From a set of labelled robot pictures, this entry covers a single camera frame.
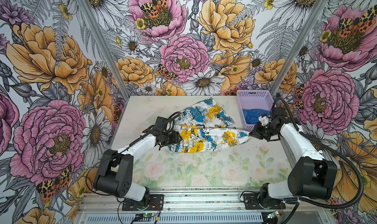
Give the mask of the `lavender plastic laundry basket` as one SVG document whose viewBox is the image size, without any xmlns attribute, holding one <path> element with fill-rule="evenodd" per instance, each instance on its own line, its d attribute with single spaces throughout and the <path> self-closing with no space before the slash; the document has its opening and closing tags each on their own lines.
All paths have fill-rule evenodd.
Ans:
<svg viewBox="0 0 377 224">
<path fill-rule="evenodd" d="M 252 131 L 255 124 L 246 124 L 243 109 L 263 109 L 271 111 L 273 98 L 268 90 L 238 90 L 237 104 L 241 117 L 242 127 L 246 131 Z"/>
</svg>

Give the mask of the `white teal yellow printed garment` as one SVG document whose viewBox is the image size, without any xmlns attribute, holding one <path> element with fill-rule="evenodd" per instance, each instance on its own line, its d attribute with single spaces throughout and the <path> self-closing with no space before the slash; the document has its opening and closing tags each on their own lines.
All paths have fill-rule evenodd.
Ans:
<svg viewBox="0 0 377 224">
<path fill-rule="evenodd" d="M 235 129 L 234 120 L 213 98 L 184 109 L 175 119 L 173 130 L 182 140 L 170 145 L 176 153 L 220 151 L 249 141 L 249 132 Z"/>
</svg>

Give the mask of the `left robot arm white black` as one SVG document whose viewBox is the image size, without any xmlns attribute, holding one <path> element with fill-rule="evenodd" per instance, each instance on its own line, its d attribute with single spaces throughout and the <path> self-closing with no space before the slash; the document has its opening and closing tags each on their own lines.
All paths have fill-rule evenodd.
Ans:
<svg viewBox="0 0 377 224">
<path fill-rule="evenodd" d="M 180 114 L 175 112 L 168 118 L 157 117 L 156 122 L 130 144 L 105 151 L 92 187 L 107 195 L 124 198 L 137 209 L 146 209 L 152 203 L 150 190 L 133 181 L 134 163 L 155 146 L 162 148 L 182 141 L 180 134 L 173 129 Z"/>
</svg>

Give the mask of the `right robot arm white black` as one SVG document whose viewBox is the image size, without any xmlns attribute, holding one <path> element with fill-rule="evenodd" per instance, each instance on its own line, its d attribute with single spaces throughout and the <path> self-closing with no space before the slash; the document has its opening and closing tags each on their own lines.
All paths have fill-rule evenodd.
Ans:
<svg viewBox="0 0 377 224">
<path fill-rule="evenodd" d="M 337 166 L 326 159 L 323 149 L 316 149 L 303 133 L 296 119 L 288 117 L 282 107 L 272 108 L 269 115 L 259 116 L 250 132 L 250 136 L 266 141 L 277 136 L 292 167 L 286 181 L 266 183 L 260 188 L 258 202 L 262 207 L 301 197 L 318 200 L 331 197 Z"/>
</svg>

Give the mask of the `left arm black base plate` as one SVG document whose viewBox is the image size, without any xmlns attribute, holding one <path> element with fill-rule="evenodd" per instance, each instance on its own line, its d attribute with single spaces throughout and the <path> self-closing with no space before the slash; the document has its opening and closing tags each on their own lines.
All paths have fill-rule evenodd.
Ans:
<svg viewBox="0 0 377 224">
<path fill-rule="evenodd" d="M 142 201 L 126 199 L 122 204 L 122 211 L 162 211 L 164 207 L 163 194 L 151 194 Z"/>
</svg>

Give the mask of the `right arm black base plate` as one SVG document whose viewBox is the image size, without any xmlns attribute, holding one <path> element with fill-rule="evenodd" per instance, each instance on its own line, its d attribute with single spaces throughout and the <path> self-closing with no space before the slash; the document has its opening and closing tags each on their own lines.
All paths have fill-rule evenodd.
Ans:
<svg viewBox="0 0 377 224">
<path fill-rule="evenodd" d="M 240 196 L 240 201 L 244 203 L 246 210 L 272 210 L 286 209 L 286 205 L 281 200 L 270 197 L 261 197 L 259 193 L 245 192 Z"/>
</svg>

